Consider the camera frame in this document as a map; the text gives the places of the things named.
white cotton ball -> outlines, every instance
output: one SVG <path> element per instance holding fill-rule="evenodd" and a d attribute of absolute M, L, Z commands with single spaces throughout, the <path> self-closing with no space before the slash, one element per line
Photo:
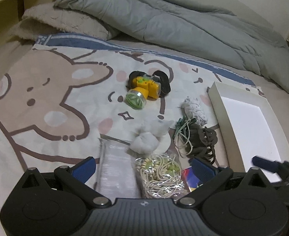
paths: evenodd
<path fill-rule="evenodd" d="M 187 97 L 184 100 L 183 108 L 185 114 L 189 119 L 196 118 L 196 124 L 202 127 L 208 123 L 208 117 L 206 116 L 199 100 L 197 98 Z"/>
<path fill-rule="evenodd" d="M 159 141 L 154 135 L 150 132 L 144 132 L 135 138 L 129 148 L 138 154 L 150 154 L 159 144 Z"/>
<path fill-rule="evenodd" d="M 168 133 L 170 126 L 173 124 L 173 120 L 145 121 L 141 126 L 141 132 L 150 132 L 156 137 L 162 137 Z"/>

bed sheet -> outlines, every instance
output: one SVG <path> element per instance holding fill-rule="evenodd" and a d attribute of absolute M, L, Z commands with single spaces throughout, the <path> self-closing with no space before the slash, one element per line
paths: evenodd
<path fill-rule="evenodd" d="M 0 79 L 33 45 L 34 42 L 13 38 L 0 46 Z"/>
<path fill-rule="evenodd" d="M 273 81 L 270 81 L 269 79 L 266 79 L 262 76 L 256 75 L 249 71 L 238 70 L 228 65 L 219 64 L 219 63 L 212 62 L 206 59 L 202 59 L 199 57 L 181 53 L 175 50 L 170 50 L 164 47 L 159 47 L 157 45 L 140 42 L 125 34 L 119 35 L 118 37 L 116 37 L 114 40 L 111 40 L 110 42 L 116 45 L 123 45 L 123 46 L 134 48 L 134 49 L 153 50 L 153 51 L 160 52 L 160 53 L 168 53 L 168 54 L 175 55 L 175 56 L 181 56 L 187 59 L 204 61 L 206 63 L 211 63 L 212 65 L 228 69 L 232 72 L 235 72 L 239 75 L 242 75 L 252 80 L 256 86 L 260 86 L 262 92 L 264 93 L 265 97 L 270 103 L 274 113 L 276 114 L 282 126 L 282 129 L 289 143 L 289 94 L 286 91 L 284 91 L 281 87 L 279 87 L 279 85 L 275 84 Z"/>
<path fill-rule="evenodd" d="M 142 110 L 124 103 L 134 71 L 164 71 L 172 91 Z M 228 165 L 207 91 L 214 81 L 264 95 L 253 81 L 211 63 L 124 47 L 79 34 L 41 36 L 0 81 L 0 209 L 27 167 L 51 172 L 87 156 L 99 162 L 99 138 L 131 142 L 144 120 L 182 117 L 186 96 L 197 96 L 218 135 L 217 164 Z M 174 129 L 160 149 L 175 148 Z M 187 159 L 181 159 L 183 169 Z M 94 187 L 94 175 L 87 185 Z M 0 224 L 0 236 L 4 235 Z"/>

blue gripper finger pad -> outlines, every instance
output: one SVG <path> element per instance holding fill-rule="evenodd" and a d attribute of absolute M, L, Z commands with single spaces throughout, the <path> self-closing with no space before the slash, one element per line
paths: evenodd
<path fill-rule="evenodd" d="M 193 170 L 194 175 L 200 179 L 202 183 L 208 182 L 215 176 L 215 172 L 211 168 L 197 159 L 192 159 L 191 169 Z"/>
<path fill-rule="evenodd" d="M 279 170 L 279 162 L 270 161 L 259 156 L 254 156 L 251 162 L 254 166 L 272 173 L 277 173 Z"/>
<path fill-rule="evenodd" d="M 89 180 L 91 176 L 93 176 L 95 170 L 95 159 L 91 157 L 90 159 L 87 159 L 87 161 L 84 162 L 82 165 L 73 169 L 71 174 L 75 179 L 79 180 L 81 183 L 84 184 L 86 181 Z"/>

clear plastic bag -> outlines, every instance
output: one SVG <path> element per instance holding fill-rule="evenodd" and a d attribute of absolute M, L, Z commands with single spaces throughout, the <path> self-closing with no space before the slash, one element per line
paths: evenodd
<path fill-rule="evenodd" d="M 144 198 L 182 198 L 188 191 L 176 155 L 154 155 L 135 160 Z"/>
<path fill-rule="evenodd" d="M 96 191 L 109 198 L 140 198 L 141 194 L 132 163 L 134 157 L 128 145 L 113 140 L 103 140 Z"/>

white cardboard box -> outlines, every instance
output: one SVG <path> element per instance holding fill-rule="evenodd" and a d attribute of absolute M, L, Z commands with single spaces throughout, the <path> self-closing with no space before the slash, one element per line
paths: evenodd
<path fill-rule="evenodd" d="M 209 90 L 222 132 L 227 158 L 235 172 L 252 167 L 255 155 L 269 160 L 289 161 L 289 144 L 266 98 L 221 82 Z M 270 182 L 277 174 L 264 171 Z"/>

